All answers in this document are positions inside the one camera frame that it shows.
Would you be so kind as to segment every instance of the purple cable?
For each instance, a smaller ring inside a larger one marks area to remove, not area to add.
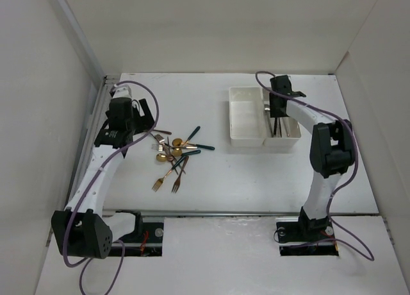
[[[367,250],[367,252],[368,252],[368,254],[369,254],[370,256],[365,255],[363,252],[361,252],[360,250],[358,250],[356,247],[353,247],[353,245],[351,245],[351,244],[349,244],[348,242],[345,242],[344,240],[341,240],[341,239],[322,239],[322,240],[318,240],[318,241],[316,241],[316,242],[307,242],[307,243],[305,243],[305,244],[295,245],[295,246],[293,246],[293,247],[294,247],[294,248],[302,248],[302,247],[311,246],[311,245],[313,245],[313,244],[318,244],[318,243],[320,243],[320,242],[338,241],[338,242],[341,242],[341,243],[345,244],[346,246],[352,248],[354,251],[356,251],[357,253],[359,253],[362,257],[366,258],[367,260],[369,260],[369,261],[374,261],[373,253],[370,251],[369,247],[368,247],[357,235],[353,234],[353,232],[349,231],[348,229],[346,229],[345,227],[343,227],[343,226],[341,226],[339,223],[337,223],[337,222],[331,217],[331,213],[330,213],[330,211],[331,211],[331,204],[332,204],[332,200],[333,200],[334,195],[335,195],[339,190],[341,190],[342,188],[346,187],[348,184],[352,183],[352,181],[353,181],[354,178],[356,177],[357,170],[358,170],[358,168],[359,168],[359,153],[358,153],[358,150],[357,150],[357,142],[356,142],[356,139],[354,138],[353,131],[350,129],[349,125],[348,125],[339,115],[336,115],[336,114],[334,114],[334,113],[332,113],[332,112],[329,112],[329,111],[327,111],[327,110],[323,110],[323,109],[317,108],[317,107],[315,107],[315,106],[309,105],[309,104],[307,104],[307,103],[305,103],[305,102],[303,102],[303,101],[299,101],[298,99],[295,99],[295,98],[293,98],[293,97],[288,97],[288,96],[286,96],[286,95],[277,93],[277,92],[273,91],[271,88],[268,88],[268,87],[264,86],[264,84],[262,84],[262,82],[259,80],[259,75],[260,75],[260,74],[267,74],[267,75],[270,75],[270,76],[273,76],[273,77],[276,77],[276,75],[275,75],[275,74],[272,74],[271,72],[268,72],[268,71],[258,71],[258,72],[255,73],[256,81],[257,81],[257,83],[259,83],[259,85],[260,85],[263,89],[269,91],[270,93],[272,93],[272,94],[274,94],[274,95],[276,95],[276,96],[278,96],[278,97],[285,98],[285,99],[289,99],[290,101],[294,101],[295,103],[298,103],[298,104],[300,104],[300,105],[306,106],[306,107],[308,107],[308,108],[310,108],[310,109],[312,109],[312,110],[314,110],[314,111],[316,111],[316,112],[320,112],[320,113],[322,113],[322,114],[330,115],[331,117],[333,117],[333,118],[339,120],[340,123],[347,129],[347,131],[348,131],[348,133],[349,133],[349,135],[350,135],[350,138],[352,139],[352,142],[353,142],[354,156],[355,156],[356,159],[355,159],[355,164],[354,164],[354,169],[353,169],[352,176],[351,176],[345,183],[341,184],[340,186],[338,186],[337,188],[335,188],[334,191],[332,191],[331,196],[330,196],[330,198],[329,198],[329,202],[327,203],[327,206],[326,206],[326,213],[327,213],[327,216],[329,217],[329,220],[330,220],[333,224],[335,224],[336,226],[338,226],[339,228],[341,228],[343,231],[345,231],[346,233],[348,233],[350,236],[352,236],[353,238],[355,238],[355,239],[365,248],[365,250]]]
[[[108,163],[112,158],[114,158],[115,155],[117,155],[117,154],[123,152],[124,150],[130,148],[131,146],[134,146],[135,144],[139,143],[142,139],[146,138],[146,137],[152,132],[152,130],[155,128],[155,126],[156,126],[157,123],[158,123],[158,119],[160,118],[160,107],[158,106],[158,101],[157,101],[157,99],[156,99],[154,93],[153,93],[148,87],[146,87],[145,85],[143,85],[142,83],[139,83],[139,82],[136,82],[136,81],[132,81],[132,80],[121,81],[121,82],[118,82],[116,85],[114,85],[114,86],[111,88],[110,92],[111,92],[114,88],[117,88],[118,86],[123,85],[123,84],[125,84],[125,83],[132,83],[132,84],[134,84],[134,85],[138,85],[138,86],[142,87],[143,89],[145,89],[146,91],[148,91],[148,93],[150,93],[150,95],[151,95],[152,98],[154,99],[155,108],[156,108],[156,117],[155,117],[154,125],[152,125],[152,127],[150,128],[150,130],[147,131],[147,133],[144,134],[142,137],[136,139],[136,140],[133,141],[132,143],[127,144],[126,146],[123,146],[122,148],[120,148],[120,149],[116,150],[114,153],[112,153],[112,154],[101,164],[99,170],[95,173],[94,177],[91,179],[90,183],[87,185],[86,189],[84,190],[83,194],[81,195],[80,199],[78,200],[78,203],[77,203],[76,207],[74,207],[74,210],[73,210],[72,213],[71,213],[71,216],[70,216],[70,219],[69,219],[69,223],[67,224],[67,229],[65,230],[65,233],[64,233],[64,239],[63,239],[63,259],[64,259],[64,263],[65,263],[65,265],[66,265],[67,267],[76,267],[76,266],[82,264],[83,262],[85,262],[85,261],[87,260],[87,258],[84,258],[84,259],[78,261],[77,263],[71,264],[71,263],[69,262],[69,258],[68,258],[68,255],[67,255],[67,243],[68,243],[68,241],[69,241],[69,233],[70,233],[70,230],[71,230],[71,228],[72,228],[72,224],[73,224],[73,222],[74,222],[74,218],[75,218],[76,214],[78,213],[78,210],[79,210],[79,208],[80,208],[82,202],[84,201],[84,199],[85,199],[87,193],[90,191],[92,185],[95,183],[95,181],[97,180],[98,176],[102,173],[102,170],[105,168],[105,166],[107,165],[107,163]],[[115,280],[117,279],[117,276],[118,276],[118,274],[119,274],[119,272],[120,272],[120,269],[121,269],[122,261],[124,260],[125,245],[124,245],[124,243],[121,242],[120,240],[118,240],[117,242],[119,242],[119,243],[122,244],[121,261],[120,261],[120,264],[119,264],[117,273],[115,274],[114,280],[113,280],[113,282],[112,282],[110,288],[108,289],[108,292],[106,293],[106,295],[111,291],[112,287],[114,286]],[[83,277],[85,268],[86,268],[87,265],[91,262],[91,260],[89,260],[89,261],[85,264],[85,266],[84,266],[84,268],[83,268],[83,270],[82,270],[82,272],[81,272],[81,275],[80,275],[80,290],[81,290],[81,292],[82,292],[83,294],[85,294],[85,293],[84,293],[84,290],[83,290],[83,287],[82,287],[81,279],[82,279],[82,277]]]

